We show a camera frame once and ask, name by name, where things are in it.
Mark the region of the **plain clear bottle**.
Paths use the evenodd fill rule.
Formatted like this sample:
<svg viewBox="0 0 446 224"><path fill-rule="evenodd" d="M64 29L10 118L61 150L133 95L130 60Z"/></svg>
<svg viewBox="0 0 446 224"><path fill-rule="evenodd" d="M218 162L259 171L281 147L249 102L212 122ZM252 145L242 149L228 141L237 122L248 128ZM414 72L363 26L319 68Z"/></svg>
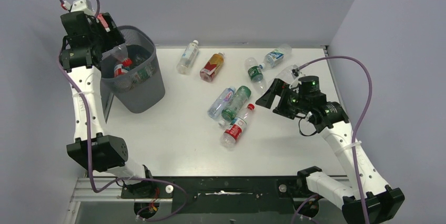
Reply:
<svg viewBox="0 0 446 224"><path fill-rule="evenodd" d="M291 84L300 75L299 67L297 65L290 65L284 68L275 78L281 79L287 84Z"/></svg>

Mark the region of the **green label clear bottle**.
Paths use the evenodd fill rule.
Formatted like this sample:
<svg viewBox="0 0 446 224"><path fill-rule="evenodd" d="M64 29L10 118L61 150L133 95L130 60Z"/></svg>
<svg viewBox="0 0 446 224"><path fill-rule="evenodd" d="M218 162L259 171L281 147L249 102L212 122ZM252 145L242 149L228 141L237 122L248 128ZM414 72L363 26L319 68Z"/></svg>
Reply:
<svg viewBox="0 0 446 224"><path fill-rule="evenodd" d="M244 66L255 90L261 95L264 94L267 90L267 83L257 60L249 57L245 60Z"/></svg>

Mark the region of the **green tinted bottle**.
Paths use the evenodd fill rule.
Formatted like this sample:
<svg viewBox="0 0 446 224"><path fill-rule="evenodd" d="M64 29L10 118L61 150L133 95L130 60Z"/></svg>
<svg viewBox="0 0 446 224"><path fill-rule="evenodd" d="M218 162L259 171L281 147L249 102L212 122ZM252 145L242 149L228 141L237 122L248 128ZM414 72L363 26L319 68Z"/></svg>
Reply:
<svg viewBox="0 0 446 224"><path fill-rule="evenodd" d="M247 86L240 86L233 97L231 98L228 105L221 112L221 119L218 122L220 127L225 127L230 123L239 113L239 111L244 107L251 96L251 90Z"/></svg>

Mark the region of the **red label bottle front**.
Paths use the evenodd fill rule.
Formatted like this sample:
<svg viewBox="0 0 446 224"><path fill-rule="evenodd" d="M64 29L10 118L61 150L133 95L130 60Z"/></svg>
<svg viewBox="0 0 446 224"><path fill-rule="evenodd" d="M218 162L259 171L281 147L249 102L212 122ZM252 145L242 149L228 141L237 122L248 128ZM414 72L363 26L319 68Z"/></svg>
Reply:
<svg viewBox="0 0 446 224"><path fill-rule="evenodd" d="M118 77L120 75L124 75L130 71L128 66L124 66L123 64L117 64L114 66L114 77Z"/></svg>

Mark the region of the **green cap clear bottle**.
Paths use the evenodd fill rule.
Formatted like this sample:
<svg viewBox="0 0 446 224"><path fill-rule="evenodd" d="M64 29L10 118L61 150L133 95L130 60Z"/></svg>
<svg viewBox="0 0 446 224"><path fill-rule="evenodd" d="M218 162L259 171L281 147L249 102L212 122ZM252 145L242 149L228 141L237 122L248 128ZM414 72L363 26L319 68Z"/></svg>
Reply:
<svg viewBox="0 0 446 224"><path fill-rule="evenodd" d="M136 72L134 79L137 82L143 83L153 77L156 72L157 68L151 64L148 64Z"/></svg>

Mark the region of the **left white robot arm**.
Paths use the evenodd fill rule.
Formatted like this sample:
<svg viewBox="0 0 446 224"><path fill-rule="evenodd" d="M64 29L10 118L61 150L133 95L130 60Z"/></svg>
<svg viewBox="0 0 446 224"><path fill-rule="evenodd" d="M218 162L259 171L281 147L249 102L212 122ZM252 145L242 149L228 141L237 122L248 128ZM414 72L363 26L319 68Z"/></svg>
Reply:
<svg viewBox="0 0 446 224"><path fill-rule="evenodd" d="M58 67L70 84L75 113L74 142L66 146L68 155L93 177L105 172L136 184L149 178L146 166L129 157L125 141L106 130L100 71L102 55L125 40L108 13L100 18L83 11L63 14L66 35L58 56Z"/></svg>

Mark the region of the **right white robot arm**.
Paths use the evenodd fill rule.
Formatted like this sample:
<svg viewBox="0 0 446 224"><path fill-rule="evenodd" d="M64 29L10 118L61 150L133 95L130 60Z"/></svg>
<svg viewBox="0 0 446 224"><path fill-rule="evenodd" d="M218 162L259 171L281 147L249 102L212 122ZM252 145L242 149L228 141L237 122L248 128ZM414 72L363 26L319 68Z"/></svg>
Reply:
<svg viewBox="0 0 446 224"><path fill-rule="evenodd" d="M353 136L350 120L338 102L328 101L320 91L317 76L304 76L291 87L281 79L256 100L256 105L270 109L280 97L273 113L289 119L304 119L330 146L351 185L345 186L313 166L297 173L296 190L303 196L318 194L336 205L347 223L383 223L395 217L405 196L392 188L378 173Z"/></svg>

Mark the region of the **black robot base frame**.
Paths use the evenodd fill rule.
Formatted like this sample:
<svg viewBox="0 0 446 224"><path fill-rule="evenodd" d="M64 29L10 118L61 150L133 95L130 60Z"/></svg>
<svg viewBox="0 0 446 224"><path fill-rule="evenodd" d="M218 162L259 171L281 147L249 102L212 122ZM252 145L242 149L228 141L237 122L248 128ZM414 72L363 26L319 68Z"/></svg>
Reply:
<svg viewBox="0 0 446 224"><path fill-rule="evenodd" d="M171 203L171 212L291 214L311 192L297 176L157 177L155 182L124 183L123 199L135 199L134 211L153 216L161 202Z"/></svg>

